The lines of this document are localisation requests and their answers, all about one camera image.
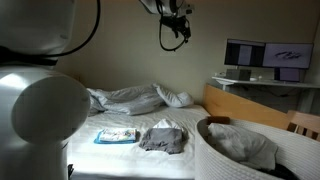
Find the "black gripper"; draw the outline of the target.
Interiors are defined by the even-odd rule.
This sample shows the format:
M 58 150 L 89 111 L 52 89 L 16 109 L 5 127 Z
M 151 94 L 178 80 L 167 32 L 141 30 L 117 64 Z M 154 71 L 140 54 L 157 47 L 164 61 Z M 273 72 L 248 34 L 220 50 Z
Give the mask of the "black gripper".
M 189 42 L 189 38 L 191 37 L 190 23 L 185 16 L 163 16 L 160 18 L 160 24 L 169 27 L 174 32 L 176 38 L 182 35 L 185 39 L 184 42 Z

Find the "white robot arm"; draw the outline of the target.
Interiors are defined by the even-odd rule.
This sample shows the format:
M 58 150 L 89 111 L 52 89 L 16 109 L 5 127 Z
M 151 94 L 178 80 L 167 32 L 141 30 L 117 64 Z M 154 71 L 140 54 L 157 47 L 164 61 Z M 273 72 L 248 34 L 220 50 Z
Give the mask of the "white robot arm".
M 90 95 L 53 67 L 71 37 L 76 0 L 0 0 L 0 180 L 69 180 L 70 137 Z

